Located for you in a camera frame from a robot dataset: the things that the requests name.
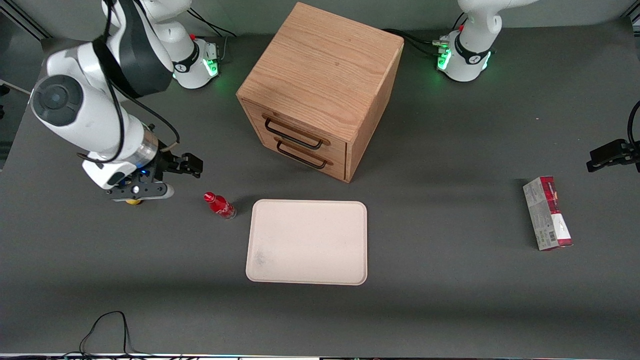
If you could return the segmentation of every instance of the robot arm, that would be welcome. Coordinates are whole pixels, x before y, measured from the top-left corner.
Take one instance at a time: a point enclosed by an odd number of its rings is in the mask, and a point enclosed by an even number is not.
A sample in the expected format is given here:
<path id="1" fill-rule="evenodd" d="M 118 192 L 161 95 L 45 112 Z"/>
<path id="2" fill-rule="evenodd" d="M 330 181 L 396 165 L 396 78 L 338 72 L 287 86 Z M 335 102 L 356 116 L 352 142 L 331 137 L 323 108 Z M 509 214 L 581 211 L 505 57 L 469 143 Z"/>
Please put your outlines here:
<path id="1" fill-rule="evenodd" d="M 148 25 L 166 49 L 175 69 L 174 76 L 184 88 L 206 85 L 218 75 L 218 48 L 202 39 L 192 38 L 174 17 L 189 10 L 191 0 L 141 0 Z M 102 10 L 108 13 L 103 3 Z M 115 26 L 120 23 L 112 21 Z"/>
<path id="2" fill-rule="evenodd" d="M 472 81 L 486 68 L 491 45 L 502 29 L 498 12 L 538 0 L 458 0 L 468 20 L 464 29 L 440 37 L 453 46 L 438 60 L 438 70 L 456 81 Z"/>
<path id="3" fill-rule="evenodd" d="M 83 168 L 110 198 L 169 197 L 173 190 L 162 183 L 163 172 L 199 177 L 202 162 L 166 151 L 153 127 L 120 101 L 165 90 L 172 62 L 135 0 L 118 0 L 112 11 L 120 25 L 113 36 L 47 59 L 47 76 L 35 85 L 30 107 L 51 131 L 89 152 Z"/>

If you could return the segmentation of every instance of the cable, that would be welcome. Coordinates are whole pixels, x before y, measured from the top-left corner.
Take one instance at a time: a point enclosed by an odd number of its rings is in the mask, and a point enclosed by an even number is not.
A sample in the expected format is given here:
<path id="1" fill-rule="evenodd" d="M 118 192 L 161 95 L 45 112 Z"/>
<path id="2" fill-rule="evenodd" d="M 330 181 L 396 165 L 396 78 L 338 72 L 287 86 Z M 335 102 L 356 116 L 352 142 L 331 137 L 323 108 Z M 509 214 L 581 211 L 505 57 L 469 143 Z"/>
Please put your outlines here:
<path id="1" fill-rule="evenodd" d="M 220 57 L 220 61 L 225 59 L 225 56 L 227 55 L 227 40 L 229 40 L 229 37 L 225 37 L 225 45 L 222 48 L 222 56 Z"/>
<path id="2" fill-rule="evenodd" d="M 107 316 L 107 315 L 111 315 L 111 314 L 120 314 L 120 316 L 122 317 L 122 323 L 123 323 L 123 325 L 124 325 L 124 337 L 123 337 L 123 340 L 122 340 L 122 352 L 123 352 L 125 355 L 128 355 L 128 356 L 130 356 L 130 357 L 132 357 L 132 358 L 135 358 L 135 359 L 141 359 L 141 360 L 146 360 L 144 357 L 139 357 L 139 356 L 135 356 L 135 355 L 132 355 L 132 354 L 128 353 L 128 351 L 127 351 L 127 345 L 129 345 L 129 348 L 131 348 L 131 350 L 132 350 L 133 352 L 137 352 L 137 353 L 139 353 L 139 354 L 147 354 L 146 352 L 140 352 L 140 351 L 136 350 L 136 349 L 133 347 L 133 344 L 131 343 L 131 334 L 129 333 L 129 325 L 127 325 L 127 317 L 126 317 L 126 316 L 124 315 L 124 313 L 123 313 L 122 311 L 120 311 L 120 310 L 110 311 L 110 312 L 108 312 L 108 313 L 104 313 L 104 314 L 100 315 L 100 316 L 98 317 L 98 319 L 93 323 L 93 326 L 91 326 L 91 330 L 89 330 L 89 332 L 87 333 L 87 335 L 85 335 L 85 336 L 84 336 L 84 338 L 80 341 L 80 344 L 78 345 L 78 352 L 79 352 L 80 354 L 82 354 L 83 356 L 89 356 L 89 357 L 92 357 L 92 355 L 91 355 L 90 353 L 87 353 L 86 351 L 84 351 L 84 348 L 85 348 L 85 345 L 86 345 L 86 341 L 87 341 L 87 340 L 89 339 L 89 337 L 93 334 L 93 332 L 94 332 L 94 330 L 95 330 L 96 326 L 98 326 L 98 323 L 100 322 L 100 320 L 101 320 L 102 318 L 104 318 L 105 316 Z"/>
<path id="3" fill-rule="evenodd" d="M 207 25 L 208 25 L 208 26 L 209 26 L 213 31 L 215 31 L 215 32 L 216 32 L 216 34 L 218 34 L 218 36 L 219 36 L 219 37 L 221 37 L 221 36 L 222 36 L 222 34 L 218 31 L 218 29 L 216 29 L 216 28 L 213 26 L 213 24 L 209 24 L 209 22 L 208 22 L 208 21 L 206 21 L 205 19 L 203 19 L 203 18 L 201 18 L 201 17 L 199 17 L 199 16 L 195 15 L 194 13 L 192 13 L 192 12 L 191 12 L 191 10 L 187 10 L 187 13 L 188 13 L 189 15 L 193 16 L 194 18 L 196 18 L 196 19 L 198 19 L 198 20 L 200 20 L 200 21 L 204 22 L 205 24 L 207 24 Z"/>
<path id="4" fill-rule="evenodd" d="M 178 130 L 169 122 L 169 120 L 166 120 L 164 117 L 162 117 L 160 114 L 156 113 L 155 111 L 151 110 L 147 105 L 144 105 L 142 102 L 139 102 L 137 99 L 131 97 L 129 94 L 127 94 L 126 92 L 122 91 L 118 85 L 114 84 L 113 86 L 115 86 L 115 88 L 122 94 L 124 95 L 127 99 L 129 99 L 131 102 L 133 102 L 134 104 L 138 105 L 139 107 L 143 108 L 144 110 L 146 110 L 147 112 L 149 112 L 151 115 L 155 116 L 158 120 L 160 120 L 161 122 L 163 122 L 165 125 L 167 125 L 167 127 L 169 127 L 169 129 L 171 129 L 171 131 L 173 132 L 173 134 L 175 135 L 175 141 L 169 145 L 166 146 L 162 149 L 160 149 L 160 152 L 167 152 L 169 150 L 171 150 L 173 147 L 175 147 L 176 145 L 178 145 L 180 143 L 180 133 L 178 133 Z"/>
<path id="5" fill-rule="evenodd" d="M 189 13 L 189 15 L 193 16 L 194 18 L 196 18 L 196 19 L 198 19 L 198 20 L 200 20 L 200 21 L 204 22 L 205 24 L 209 25 L 209 27 L 210 27 L 210 28 L 212 28 L 213 30 L 215 30 L 215 32 L 217 32 L 219 36 L 222 36 L 222 34 L 220 34 L 220 32 L 219 32 L 218 30 L 216 30 L 216 29 L 222 30 L 222 31 L 224 31 L 224 32 L 226 32 L 226 33 L 228 33 L 228 34 L 230 34 L 230 35 L 231 35 L 231 36 L 233 36 L 233 37 L 236 37 L 236 36 L 237 36 L 236 34 L 232 33 L 231 31 L 229 31 L 229 30 L 227 30 L 227 29 L 223 29 L 223 28 L 221 28 L 221 27 L 219 27 L 219 26 L 217 26 L 217 25 L 211 24 L 209 21 L 206 21 L 206 20 L 202 17 L 202 15 L 200 15 L 200 14 L 199 14 L 197 11 L 195 11 L 193 8 L 189 8 L 189 10 L 188 10 L 187 12 Z"/>
<path id="6" fill-rule="evenodd" d="M 631 146 L 633 146 L 636 151 L 636 156 L 640 155 L 640 147 L 636 144 L 636 139 L 634 139 L 634 119 L 636 118 L 636 113 L 640 108 L 640 101 L 636 103 L 633 109 L 631 109 L 631 113 L 629 114 L 629 122 L 627 123 L 627 136 L 629 137 L 629 142 Z"/>
<path id="7" fill-rule="evenodd" d="M 382 31 L 386 31 L 387 33 L 395 34 L 395 35 L 398 35 L 398 36 L 403 37 L 403 38 L 409 38 L 409 39 L 411 39 L 411 40 L 413 40 L 415 42 L 419 42 L 421 44 L 431 45 L 430 41 L 423 40 L 423 39 L 421 39 L 419 37 L 415 37 L 415 36 L 407 33 L 406 31 L 402 31 L 402 30 L 398 30 L 398 29 L 382 29 Z"/>
<path id="8" fill-rule="evenodd" d="M 456 19 L 456 22 L 454 22 L 454 23 L 453 23 L 453 26 L 451 26 L 451 29 L 452 29 L 452 30 L 455 30 L 455 29 L 456 29 L 456 25 L 458 25 L 458 21 L 460 21 L 460 19 L 462 19 L 462 16 L 463 16 L 464 14 L 465 14 L 465 13 L 464 13 L 464 12 L 462 12 L 462 13 L 460 14 L 460 16 Z"/>
<path id="9" fill-rule="evenodd" d="M 111 27 L 111 12 L 112 12 L 111 7 L 113 6 L 113 0 L 105 0 L 105 2 L 107 4 L 107 9 L 108 9 L 107 24 L 104 26 L 104 32 L 99 37 L 100 40 L 103 41 L 104 43 L 107 42 L 107 38 L 109 37 L 109 28 Z M 98 63 L 100 64 L 100 69 L 102 73 L 105 74 L 104 67 L 102 66 L 102 62 L 98 61 Z M 78 155 L 78 157 L 80 157 L 82 160 L 91 161 L 92 163 L 96 163 L 96 164 L 106 164 L 106 163 L 112 162 L 113 160 L 116 160 L 120 156 L 120 153 L 122 152 L 122 148 L 124 147 L 124 118 L 122 116 L 122 109 L 120 109 L 120 103 L 118 102 L 116 93 L 113 90 L 113 82 L 109 78 L 107 78 L 107 75 L 104 76 L 104 80 L 107 83 L 107 89 L 109 89 L 109 93 L 111 94 L 111 99 L 113 100 L 113 105 L 116 109 L 116 113 L 118 114 L 118 122 L 120 123 L 120 131 L 119 131 L 120 139 L 118 141 L 118 149 L 116 150 L 115 154 L 110 159 L 107 159 L 107 160 L 92 159 L 87 155 L 81 154 L 80 152 L 76 153 L 76 155 Z"/>
<path id="10" fill-rule="evenodd" d="M 415 36 L 405 32 L 405 31 L 402 31 L 402 30 L 382 29 L 382 31 L 386 31 L 387 33 L 391 33 L 391 34 L 403 37 L 409 43 L 409 45 L 413 46 L 414 48 L 416 48 L 418 51 L 420 51 L 423 54 L 430 55 L 430 56 L 438 56 L 438 53 L 435 53 L 433 51 L 426 51 L 425 49 L 423 49 L 420 46 L 418 46 L 418 44 L 416 44 L 416 42 L 417 42 L 417 43 L 422 44 L 422 45 L 431 45 L 430 41 L 423 40 L 421 38 L 415 37 Z"/>
<path id="11" fill-rule="evenodd" d="M 0 360 L 59 360 L 71 354 L 80 354 L 80 352 L 70 351 L 60 356 L 47 356 L 47 355 L 0 356 Z"/>

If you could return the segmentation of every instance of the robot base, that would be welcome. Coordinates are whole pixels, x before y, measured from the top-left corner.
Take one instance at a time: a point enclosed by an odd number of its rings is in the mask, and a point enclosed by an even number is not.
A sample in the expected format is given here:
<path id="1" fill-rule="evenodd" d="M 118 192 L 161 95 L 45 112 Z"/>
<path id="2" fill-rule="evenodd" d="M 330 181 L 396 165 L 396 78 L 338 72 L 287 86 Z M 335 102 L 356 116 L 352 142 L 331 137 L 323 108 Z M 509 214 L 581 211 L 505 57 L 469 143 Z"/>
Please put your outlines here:
<path id="1" fill-rule="evenodd" d="M 175 71 L 174 78 L 187 89 L 197 89 L 205 86 L 219 74 L 218 48 L 202 39 L 194 40 L 199 48 L 198 60 L 187 72 Z"/>
<path id="2" fill-rule="evenodd" d="M 458 34 L 460 34 L 458 30 L 452 31 L 447 35 L 441 36 L 440 40 L 445 40 L 453 44 Z M 447 74 L 452 80 L 466 83 L 467 81 L 472 81 L 477 78 L 480 72 L 486 69 L 490 56 L 491 52 L 489 52 L 484 59 L 479 59 L 478 63 L 470 65 L 467 64 L 467 61 L 456 50 L 455 46 L 450 46 L 450 48 L 438 58 L 436 68 Z"/>

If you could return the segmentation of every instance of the red bottle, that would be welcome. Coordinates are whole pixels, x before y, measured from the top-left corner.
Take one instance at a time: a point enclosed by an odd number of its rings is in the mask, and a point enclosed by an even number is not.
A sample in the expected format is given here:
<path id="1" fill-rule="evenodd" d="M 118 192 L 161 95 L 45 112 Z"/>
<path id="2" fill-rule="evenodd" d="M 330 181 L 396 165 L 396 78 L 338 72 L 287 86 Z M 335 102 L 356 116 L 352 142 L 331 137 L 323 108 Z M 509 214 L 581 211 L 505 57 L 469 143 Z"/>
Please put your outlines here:
<path id="1" fill-rule="evenodd" d="M 236 217 L 236 208 L 225 200 L 224 197 L 216 195 L 212 192 L 206 192 L 203 196 L 204 201 L 209 203 L 211 211 L 220 215 L 221 217 L 231 220 Z"/>

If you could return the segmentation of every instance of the drawer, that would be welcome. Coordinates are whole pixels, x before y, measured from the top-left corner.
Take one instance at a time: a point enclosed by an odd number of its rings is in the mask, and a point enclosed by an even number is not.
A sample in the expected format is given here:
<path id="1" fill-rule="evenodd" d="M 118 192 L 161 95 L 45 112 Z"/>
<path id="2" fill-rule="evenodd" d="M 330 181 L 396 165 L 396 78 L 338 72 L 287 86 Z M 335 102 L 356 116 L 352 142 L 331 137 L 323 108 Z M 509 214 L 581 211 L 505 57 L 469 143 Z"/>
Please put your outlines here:
<path id="1" fill-rule="evenodd" d="M 260 136 L 262 137 L 262 144 L 268 149 L 344 181 L 344 157 L 341 160 L 323 158 L 313 151 L 288 142 L 279 136 L 269 134 L 266 131 L 261 132 Z"/>
<path id="2" fill-rule="evenodd" d="M 336 138 L 318 135 L 311 129 L 303 129 L 292 124 L 281 114 L 262 108 L 259 105 L 244 102 L 244 109 L 259 132 L 262 141 L 267 137 L 277 136 L 287 143 L 297 145 L 311 154 L 333 162 L 344 163 L 346 143 Z"/>

